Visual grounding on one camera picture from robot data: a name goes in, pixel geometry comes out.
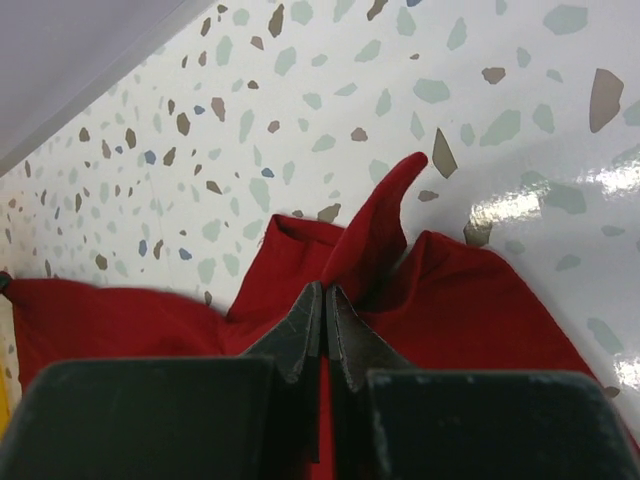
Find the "dark red t shirt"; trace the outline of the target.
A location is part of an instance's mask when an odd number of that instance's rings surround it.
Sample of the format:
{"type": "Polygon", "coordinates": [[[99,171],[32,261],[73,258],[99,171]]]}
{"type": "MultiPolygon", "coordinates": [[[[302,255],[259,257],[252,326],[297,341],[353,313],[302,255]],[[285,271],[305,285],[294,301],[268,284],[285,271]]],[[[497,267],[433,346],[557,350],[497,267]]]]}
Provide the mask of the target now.
{"type": "Polygon", "coordinates": [[[57,363],[239,356],[313,282],[321,286],[319,460],[307,479],[339,479],[325,320],[333,286],[420,369],[568,371],[592,380],[567,336],[499,256],[429,231],[407,245],[400,203],[426,163],[421,153],[401,161],[346,228],[274,216],[227,314],[167,292],[11,278],[20,406],[36,377],[57,363]]]}

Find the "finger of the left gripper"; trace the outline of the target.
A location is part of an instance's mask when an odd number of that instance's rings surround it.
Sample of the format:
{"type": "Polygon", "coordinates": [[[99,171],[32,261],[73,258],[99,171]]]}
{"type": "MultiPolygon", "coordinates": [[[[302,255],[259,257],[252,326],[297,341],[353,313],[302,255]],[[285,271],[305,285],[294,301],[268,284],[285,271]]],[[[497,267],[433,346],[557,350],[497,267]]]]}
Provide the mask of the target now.
{"type": "Polygon", "coordinates": [[[0,273],[0,295],[8,299],[7,289],[11,284],[11,276],[7,272],[0,273]]]}

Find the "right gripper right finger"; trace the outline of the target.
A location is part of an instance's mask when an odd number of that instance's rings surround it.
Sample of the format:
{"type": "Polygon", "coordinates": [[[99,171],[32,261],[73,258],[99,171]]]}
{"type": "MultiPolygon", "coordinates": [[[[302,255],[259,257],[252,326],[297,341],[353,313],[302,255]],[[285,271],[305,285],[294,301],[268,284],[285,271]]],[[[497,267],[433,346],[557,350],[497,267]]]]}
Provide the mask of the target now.
{"type": "Polygon", "coordinates": [[[602,389],[568,371],[424,370],[325,295],[339,479],[635,479],[602,389]]]}

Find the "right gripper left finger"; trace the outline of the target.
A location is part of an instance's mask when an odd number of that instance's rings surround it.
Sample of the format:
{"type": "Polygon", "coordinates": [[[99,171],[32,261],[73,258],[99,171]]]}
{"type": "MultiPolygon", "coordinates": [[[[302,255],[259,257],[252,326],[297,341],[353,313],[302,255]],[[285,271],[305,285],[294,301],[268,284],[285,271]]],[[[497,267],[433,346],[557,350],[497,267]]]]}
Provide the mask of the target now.
{"type": "Polygon", "coordinates": [[[307,479],[319,460],[321,286],[243,354],[62,362],[1,443],[5,479],[307,479]]]}

